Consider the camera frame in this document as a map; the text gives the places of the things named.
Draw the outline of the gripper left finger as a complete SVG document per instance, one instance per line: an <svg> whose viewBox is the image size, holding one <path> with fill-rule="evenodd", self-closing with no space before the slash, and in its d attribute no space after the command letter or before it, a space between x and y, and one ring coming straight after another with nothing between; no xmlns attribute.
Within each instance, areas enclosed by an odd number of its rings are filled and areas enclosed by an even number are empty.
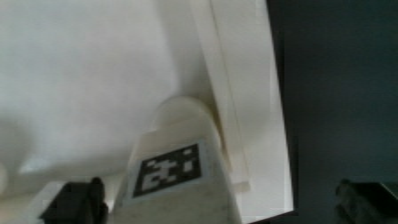
<svg viewBox="0 0 398 224"><path fill-rule="evenodd" d="M97 177L65 183L39 219L44 224L106 224L104 184Z"/></svg>

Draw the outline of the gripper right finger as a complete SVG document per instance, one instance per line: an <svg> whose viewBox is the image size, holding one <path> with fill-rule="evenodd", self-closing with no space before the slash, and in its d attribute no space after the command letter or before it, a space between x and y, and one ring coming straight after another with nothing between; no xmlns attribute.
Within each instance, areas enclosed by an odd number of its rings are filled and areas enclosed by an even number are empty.
<svg viewBox="0 0 398 224"><path fill-rule="evenodd" d="M398 182L342 179L335 197L335 224L398 224Z"/></svg>

